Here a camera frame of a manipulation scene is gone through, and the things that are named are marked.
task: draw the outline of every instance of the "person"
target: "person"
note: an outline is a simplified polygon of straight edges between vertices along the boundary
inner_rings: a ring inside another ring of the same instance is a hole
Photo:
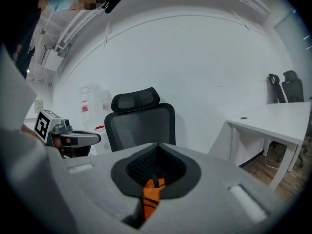
[[[1,41],[20,73],[26,78],[30,60],[36,50],[31,47],[33,34],[45,7],[50,6],[57,13],[65,9],[96,9],[105,2],[106,0],[12,0],[1,6],[4,18],[7,19],[2,24]],[[21,131],[37,138],[26,125],[22,126]],[[55,139],[54,144],[56,148],[60,148],[59,139]]]

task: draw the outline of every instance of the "white desk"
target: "white desk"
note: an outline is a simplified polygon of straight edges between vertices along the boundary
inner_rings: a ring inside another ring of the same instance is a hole
[[[269,185],[274,190],[287,169],[292,170],[298,158],[308,127],[309,115],[310,102],[277,103],[259,107],[227,120],[232,128],[230,161],[235,162],[237,157],[239,141],[237,129],[287,145],[279,169]],[[269,143],[267,141],[265,151],[267,151]]]

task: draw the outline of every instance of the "transparent bottle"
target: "transparent bottle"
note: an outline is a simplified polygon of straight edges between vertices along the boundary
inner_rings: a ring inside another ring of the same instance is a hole
[[[103,100],[103,87],[99,84],[89,83],[79,89],[80,111],[82,123],[89,131],[104,126],[105,108]]]

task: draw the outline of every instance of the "wooden floor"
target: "wooden floor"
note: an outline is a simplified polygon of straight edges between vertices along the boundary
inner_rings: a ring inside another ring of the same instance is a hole
[[[272,167],[278,167],[280,163],[277,163],[276,160],[280,156],[282,160],[285,153],[286,146],[277,145],[276,148],[271,148],[269,154],[267,155],[266,163]],[[303,158],[303,168],[299,168],[299,159],[297,160],[293,170],[301,178],[302,182],[305,184],[309,178],[311,168],[312,168],[312,146],[308,147],[308,152],[305,154],[303,149],[301,151]],[[266,186],[270,184],[274,178],[277,169],[270,168],[265,165],[265,157],[259,156],[254,161],[244,166],[243,169],[250,173],[252,176],[260,180]],[[276,195],[284,202],[288,202],[294,195],[303,190],[303,187],[300,183],[299,178],[295,173],[286,172],[284,178],[279,183],[278,187],[275,189]]]

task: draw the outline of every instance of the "black clip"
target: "black clip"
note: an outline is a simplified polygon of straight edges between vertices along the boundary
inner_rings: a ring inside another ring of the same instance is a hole
[[[103,6],[101,6],[102,9],[105,10],[106,14],[111,13],[111,11],[119,4],[121,0],[107,0]]]

